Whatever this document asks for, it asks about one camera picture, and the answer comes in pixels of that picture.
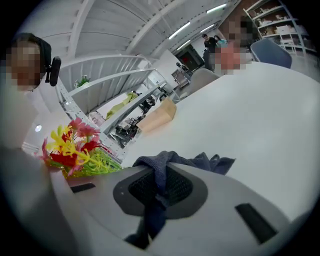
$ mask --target cardboard box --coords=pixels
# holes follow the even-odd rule
[[[138,122],[136,126],[143,132],[151,131],[174,119],[176,110],[177,106],[169,97],[166,97],[157,109]]]

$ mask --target gray chair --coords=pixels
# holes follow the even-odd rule
[[[288,69],[291,67],[290,53],[267,38],[254,42],[250,48],[257,62],[274,64]]]
[[[202,87],[205,87],[206,85],[210,84],[214,80],[217,80],[218,78],[218,75],[206,68],[198,69],[196,72],[193,73],[191,77],[188,95],[193,94],[194,92],[198,91]]]

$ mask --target dark blue cloth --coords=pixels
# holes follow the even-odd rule
[[[227,157],[220,158],[217,154],[209,160],[204,152],[195,158],[186,159],[174,151],[162,151],[155,156],[139,157],[133,166],[147,165],[153,168],[157,185],[157,194],[150,205],[145,206],[143,221],[140,223],[137,233],[125,239],[127,242],[142,249],[148,246],[148,234],[154,239],[166,224],[166,209],[169,206],[166,198],[167,163],[169,162],[225,175],[235,160]]]

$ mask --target doorway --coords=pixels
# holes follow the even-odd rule
[[[177,59],[185,65],[189,70],[194,72],[195,70],[202,67],[205,62],[196,52],[191,44],[186,46],[182,51],[175,55]]]

